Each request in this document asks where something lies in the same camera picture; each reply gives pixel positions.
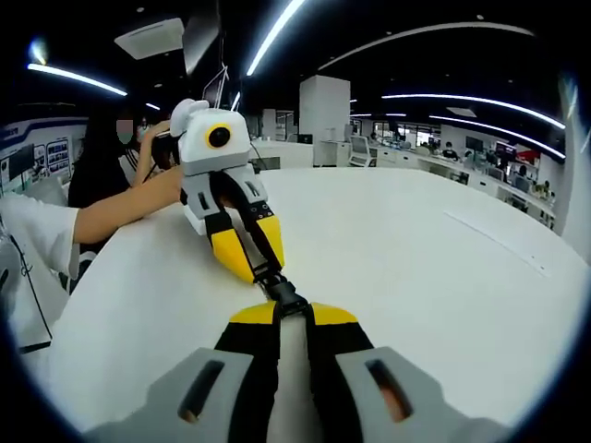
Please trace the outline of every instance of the white round table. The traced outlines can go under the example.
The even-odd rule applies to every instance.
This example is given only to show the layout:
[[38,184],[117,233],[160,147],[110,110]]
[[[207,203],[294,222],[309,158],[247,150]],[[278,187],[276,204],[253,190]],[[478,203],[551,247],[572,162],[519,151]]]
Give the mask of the white round table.
[[[579,329],[589,271],[555,233],[421,171],[261,179],[298,293],[352,312],[374,346],[436,378],[468,416],[516,425],[544,395]],[[214,259],[180,205],[162,210],[119,230],[79,283],[54,327],[48,393],[82,431],[123,420],[155,380],[212,348],[231,315],[263,302]],[[283,321],[269,441],[319,436],[296,323]]]

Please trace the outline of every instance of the black camera lens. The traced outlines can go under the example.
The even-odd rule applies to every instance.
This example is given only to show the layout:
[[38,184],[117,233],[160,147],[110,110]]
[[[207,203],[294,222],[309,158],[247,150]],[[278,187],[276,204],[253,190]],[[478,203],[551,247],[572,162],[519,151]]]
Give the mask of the black camera lens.
[[221,148],[230,141],[230,131],[227,127],[216,127],[210,133],[210,145],[214,148]]

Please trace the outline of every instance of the robot eye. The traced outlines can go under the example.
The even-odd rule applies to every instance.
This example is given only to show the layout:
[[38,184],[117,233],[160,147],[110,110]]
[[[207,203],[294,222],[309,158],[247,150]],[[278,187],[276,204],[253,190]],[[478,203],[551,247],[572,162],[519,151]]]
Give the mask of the robot eye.
[[216,125],[208,131],[207,144],[210,148],[218,149],[230,141],[230,128],[227,125]]

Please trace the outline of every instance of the white robot head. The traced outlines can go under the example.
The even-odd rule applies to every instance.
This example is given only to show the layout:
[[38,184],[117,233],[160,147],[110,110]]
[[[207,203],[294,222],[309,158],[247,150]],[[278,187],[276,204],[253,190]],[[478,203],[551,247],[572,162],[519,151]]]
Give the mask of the white robot head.
[[209,109],[207,101],[180,102],[171,116],[170,133],[181,136],[178,151],[185,175],[221,171],[248,161],[250,137],[244,117]]

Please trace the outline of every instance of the black ceiling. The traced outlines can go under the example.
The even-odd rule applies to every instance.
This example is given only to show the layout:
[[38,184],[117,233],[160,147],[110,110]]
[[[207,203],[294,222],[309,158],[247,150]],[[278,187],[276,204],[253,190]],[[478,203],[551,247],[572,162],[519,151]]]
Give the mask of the black ceiling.
[[[223,43],[220,39],[211,46],[191,78],[186,76],[181,51],[137,61],[114,43],[118,35],[161,18],[180,17],[187,24],[191,12],[187,2],[168,1],[157,7],[76,2],[35,6],[34,14],[28,10],[5,14],[15,21],[22,18],[22,22],[14,23],[9,33],[3,31],[5,42],[10,42],[1,89],[7,103],[3,120],[22,114],[22,106],[15,108],[20,103],[70,102],[84,110],[99,101],[118,100],[106,91],[27,71],[27,48],[35,37],[45,40],[51,66],[125,89],[137,102],[158,104],[163,114],[187,95],[200,95],[219,67],[218,54],[223,54],[229,66],[226,101],[241,90],[242,112],[255,113],[263,107],[297,110],[299,83],[321,74],[351,81],[352,97],[357,99],[354,113],[406,113],[412,121],[428,119],[429,114],[454,116],[447,106],[466,107],[468,103],[386,101],[381,96],[425,92],[472,95],[515,103],[561,120],[558,75],[565,66],[581,67],[578,59],[572,60],[577,52],[567,42],[579,42],[578,36],[569,32],[584,28],[576,25],[576,14],[566,6],[557,11],[539,6],[518,10],[511,4],[491,9],[457,2],[411,7],[377,0],[307,0],[266,53],[255,75],[246,77],[260,43],[287,4],[287,0],[250,0],[241,6],[220,0]],[[145,6],[141,13],[137,11],[140,6]],[[389,32],[480,21],[477,15],[482,15],[484,22],[531,30],[537,37],[504,30],[438,30],[380,44],[319,71],[332,57],[384,38]],[[154,88],[157,83],[163,86]],[[479,122],[563,149],[560,130],[549,124],[489,105],[472,104],[470,108]]]

